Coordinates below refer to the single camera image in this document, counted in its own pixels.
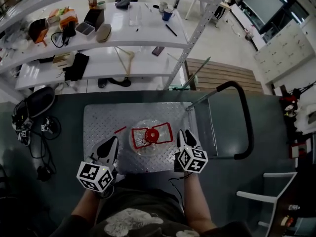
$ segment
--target diamond plate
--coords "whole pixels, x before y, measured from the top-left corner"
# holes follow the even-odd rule
[[[174,153],[177,148],[179,129],[189,129],[198,134],[195,111],[185,111],[191,102],[132,103],[87,105],[83,114],[84,159],[91,155],[93,145],[105,138],[111,138],[115,131],[126,129],[115,136],[119,140],[118,166],[121,174],[146,173],[173,169]],[[128,137],[132,126],[144,119],[157,119],[170,123],[173,142],[167,150],[152,157],[136,154],[130,147]]]

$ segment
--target cup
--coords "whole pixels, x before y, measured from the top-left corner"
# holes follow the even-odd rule
[[[168,4],[166,2],[160,2],[160,4],[159,4],[159,12],[160,13],[163,13],[163,10],[167,9],[167,8],[168,8]]]
[[[174,17],[172,9],[164,9],[162,14],[162,20],[169,21],[170,18]]]

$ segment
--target white chair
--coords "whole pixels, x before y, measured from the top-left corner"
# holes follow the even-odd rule
[[[258,225],[267,227],[268,231],[266,234],[266,237],[270,233],[271,225],[276,213],[276,208],[277,208],[277,201],[278,199],[283,195],[283,193],[286,191],[286,189],[289,187],[289,185],[292,183],[294,180],[295,176],[297,175],[297,172],[288,172],[288,173],[264,173],[263,177],[291,177],[291,180],[288,182],[288,184],[284,187],[284,189],[280,192],[280,194],[277,197],[271,197],[271,196],[264,196],[264,195],[258,195],[258,194],[253,194],[253,193],[248,193],[248,192],[242,192],[242,191],[237,191],[236,195],[239,197],[243,198],[249,198],[252,200],[257,200],[257,201],[262,201],[262,202],[267,202],[267,203],[273,203],[273,211],[272,211],[272,216],[270,223],[262,222],[259,221]]]

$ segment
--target cart handle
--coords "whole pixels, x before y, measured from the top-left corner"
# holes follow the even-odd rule
[[[226,83],[223,83],[222,85],[219,85],[216,88],[216,91],[220,92],[224,89],[227,89],[228,87],[234,87],[238,91],[239,98],[241,101],[242,110],[243,110],[243,115],[245,117],[245,122],[246,122],[247,135],[248,135],[248,148],[246,149],[245,152],[243,152],[241,154],[234,155],[235,160],[241,160],[241,159],[247,158],[251,154],[251,152],[254,148],[254,136],[253,136],[252,122],[251,122],[251,118],[250,118],[250,112],[249,112],[245,93],[244,93],[242,87],[237,82],[228,81]]]

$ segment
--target red object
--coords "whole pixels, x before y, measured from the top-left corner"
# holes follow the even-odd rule
[[[163,126],[163,125],[167,125],[167,127],[168,127],[168,131],[169,131],[169,134],[170,134],[170,140],[158,142],[159,132],[155,128]],[[141,147],[137,147],[137,145],[136,145],[135,137],[134,137],[134,131],[135,130],[146,130],[145,138],[143,139],[144,141],[142,140],[144,145],[141,146]],[[133,139],[134,148],[135,149],[140,149],[140,148],[144,148],[144,147],[150,146],[152,143],[162,144],[162,143],[172,142],[173,141],[173,136],[172,136],[172,130],[171,130],[170,124],[166,122],[166,123],[163,123],[163,124],[155,125],[155,126],[153,126],[151,128],[132,128],[132,139]]]
[[[145,139],[150,143],[156,143],[159,139],[159,132],[156,129],[150,128],[145,133]]]
[[[114,132],[114,134],[121,132],[122,130],[124,130],[126,128],[126,126],[122,127],[121,129],[117,130],[116,132]]]
[[[293,101],[297,102],[296,96],[293,96],[293,95],[288,96],[288,97],[280,97],[280,100],[285,100],[289,102],[293,102]]]

